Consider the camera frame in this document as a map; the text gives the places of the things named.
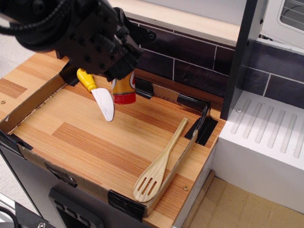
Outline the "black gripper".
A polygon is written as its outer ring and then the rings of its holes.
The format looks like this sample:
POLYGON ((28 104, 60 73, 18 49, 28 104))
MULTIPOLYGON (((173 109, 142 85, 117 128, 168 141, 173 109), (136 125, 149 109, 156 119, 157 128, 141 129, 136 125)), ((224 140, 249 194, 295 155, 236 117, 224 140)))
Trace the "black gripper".
POLYGON ((121 80, 138 65, 140 45, 153 42, 154 31, 128 20, 122 8, 106 0, 73 0, 68 27, 56 45, 56 52, 75 67, 108 81, 121 80))

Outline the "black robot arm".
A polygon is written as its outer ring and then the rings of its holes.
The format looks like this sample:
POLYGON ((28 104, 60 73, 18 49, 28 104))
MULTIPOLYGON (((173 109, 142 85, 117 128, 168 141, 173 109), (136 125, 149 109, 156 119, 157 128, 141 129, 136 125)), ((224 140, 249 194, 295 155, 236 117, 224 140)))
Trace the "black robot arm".
POLYGON ((54 50, 108 81, 131 73, 143 54, 141 44, 156 39, 106 0, 3 0, 0 15, 9 22, 1 34, 35 52, 54 50))

